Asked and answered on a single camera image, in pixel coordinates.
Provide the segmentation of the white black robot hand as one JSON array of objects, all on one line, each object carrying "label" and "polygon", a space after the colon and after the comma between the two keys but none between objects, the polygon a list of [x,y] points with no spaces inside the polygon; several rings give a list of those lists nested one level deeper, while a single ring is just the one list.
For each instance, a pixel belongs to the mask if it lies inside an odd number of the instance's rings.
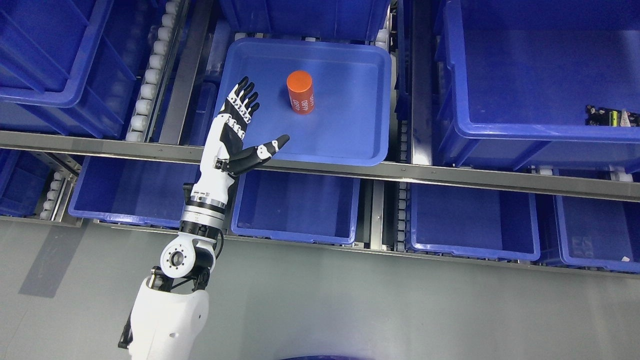
[{"label": "white black robot hand", "polygon": [[260,107],[258,96],[255,84],[244,76],[224,98],[206,137],[200,176],[190,192],[191,199],[226,204],[236,178],[269,162],[290,141],[290,135],[282,134],[263,144],[244,147],[249,125]]}]

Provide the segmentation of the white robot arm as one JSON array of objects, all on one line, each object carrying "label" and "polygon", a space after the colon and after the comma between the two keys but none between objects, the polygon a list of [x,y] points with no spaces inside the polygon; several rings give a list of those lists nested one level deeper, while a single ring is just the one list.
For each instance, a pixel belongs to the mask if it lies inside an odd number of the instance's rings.
[{"label": "white robot arm", "polygon": [[207,287],[224,244],[225,184],[183,185],[176,237],[141,283],[119,347],[133,360],[187,360],[210,312]]}]

